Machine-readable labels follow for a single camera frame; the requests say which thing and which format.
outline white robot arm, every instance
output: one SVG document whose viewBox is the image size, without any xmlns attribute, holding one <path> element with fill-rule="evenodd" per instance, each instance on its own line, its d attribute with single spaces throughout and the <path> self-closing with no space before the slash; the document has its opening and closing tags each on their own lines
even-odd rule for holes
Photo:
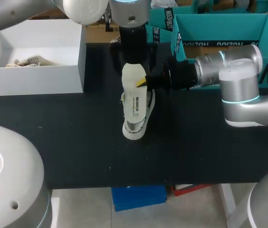
<svg viewBox="0 0 268 228">
<path fill-rule="evenodd" d="M 50 228 L 42 159 L 23 136 L 0 127 L 0 228 Z"/>
<path fill-rule="evenodd" d="M 109 0 L 0 0 L 0 30 L 19 24 L 44 11 L 59 7 L 82 25 L 97 22 Z M 149 0 L 110 0 L 112 16 L 121 27 L 143 25 L 149 17 Z"/>
</svg>

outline white sneaker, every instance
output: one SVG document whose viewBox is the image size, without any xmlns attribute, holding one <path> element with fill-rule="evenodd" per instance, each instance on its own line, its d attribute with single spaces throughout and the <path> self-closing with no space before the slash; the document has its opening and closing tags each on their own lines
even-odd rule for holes
<svg viewBox="0 0 268 228">
<path fill-rule="evenodd" d="M 121 95 L 121 100 L 124 104 L 125 93 Z M 152 110 L 155 105 L 155 91 L 147 92 L 147 109 L 145 118 L 140 123 L 130 123 L 126 119 L 124 119 L 123 125 L 123 134 L 127 139 L 130 140 L 138 140 L 144 136 L 145 130 L 147 128 L 147 124 L 149 121 L 149 117 L 152 113 Z"/>
<path fill-rule="evenodd" d="M 124 136 L 130 140 L 143 137 L 151 111 L 155 104 L 155 92 L 147 91 L 147 86 L 136 87 L 137 81 L 146 76 L 140 64 L 125 64 L 122 70 L 124 92 Z"/>
</svg>

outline blue box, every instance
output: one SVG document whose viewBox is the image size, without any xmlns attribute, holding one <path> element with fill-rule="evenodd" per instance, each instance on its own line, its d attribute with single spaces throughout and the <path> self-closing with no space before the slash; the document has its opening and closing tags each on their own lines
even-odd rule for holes
<svg viewBox="0 0 268 228">
<path fill-rule="evenodd" d="M 171 51 L 184 61 L 184 46 L 226 47 L 258 45 L 263 56 L 259 87 L 268 88 L 268 14 L 176 15 Z"/>
<path fill-rule="evenodd" d="M 146 25 L 148 43 L 170 43 L 172 32 L 160 29 L 158 27 Z"/>
<path fill-rule="evenodd" d="M 112 188 L 115 211 L 141 208 L 165 203 L 167 193 L 164 186 Z"/>
</svg>

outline shoe sole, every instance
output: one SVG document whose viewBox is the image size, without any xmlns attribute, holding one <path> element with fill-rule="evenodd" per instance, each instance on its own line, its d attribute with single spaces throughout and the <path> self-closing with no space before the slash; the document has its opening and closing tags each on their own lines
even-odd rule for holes
<svg viewBox="0 0 268 228">
<path fill-rule="evenodd" d="M 151 113 L 153 111 L 154 105 L 155 105 L 155 91 L 152 90 L 152 101 L 151 101 L 150 108 L 148 110 L 148 115 L 147 115 L 147 117 L 145 119 L 145 122 L 144 122 L 144 125 L 143 125 L 142 129 L 139 132 L 130 133 L 130 132 L 128 132 L 126 130 L 125 126 L 123 125 L 123 134 L 127 139 L 138 140 L 138 139 L 141 139 L 144 136 L 144 133 L 145 133 L 145 130 L 147 128 L 148 121 L 149 121 L 149 117 L 150 117 L 150 115 L 151 115 Z"/>
</svg>

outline teal box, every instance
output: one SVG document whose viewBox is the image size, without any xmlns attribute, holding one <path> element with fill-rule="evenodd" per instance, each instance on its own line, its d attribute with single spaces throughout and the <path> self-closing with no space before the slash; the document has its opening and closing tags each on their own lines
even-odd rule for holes
<svg viewBox="0 0 268 228">
<path fill-rule="evenodd" d="M 257 7 L 255 13 L 268 12 L 268 0 L 257 0 Z"/>
<path fill-rule="evenodd" d="M 193 0 L 191 6 L 151 9 L 148 24 L 160 29 L 172 31 L 174 16 L 176 14 L 197 13 L 197 8 L 198 8 L 198 0 Z"/>
<path fill-rule="evenodd" d="M 174 18 L 171 51 L 177 61 L 186 59 L 184 46 L 247 44 L 258 45 L 262 53 L 263 70 L 258 82 L 259 87 L 268 88 L 268 14 L 192 14 Z"/>
<path fill-rule="evenodd" d="M 158 27 L 146 25 L 148 43 L 170 43 L 172 32 L 160 29 Z"/>
</svg>

